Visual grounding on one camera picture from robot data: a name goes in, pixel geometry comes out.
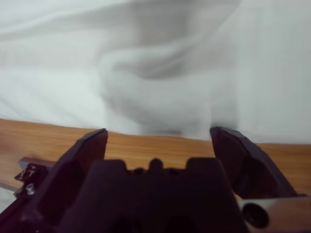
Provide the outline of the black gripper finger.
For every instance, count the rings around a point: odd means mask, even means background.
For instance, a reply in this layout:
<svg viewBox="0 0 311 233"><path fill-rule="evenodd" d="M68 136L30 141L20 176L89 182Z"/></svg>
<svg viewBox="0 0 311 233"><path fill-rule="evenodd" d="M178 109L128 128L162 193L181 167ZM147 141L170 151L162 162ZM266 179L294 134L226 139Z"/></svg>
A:
<svg viewBox="0 0 311 233"><path fill-rule="evenodd" d="M255 143L239 131L210 129L214 154L221 161L233 191L243 199L291 198L298 194Z"/></svg>
<svg viewBox="0 0 311 233"><path fill-rule="evenodd" d="M34 197L34 224L55 226L74 203L95 160L103 159L106 129L87 133L53 166Z"/></svg>

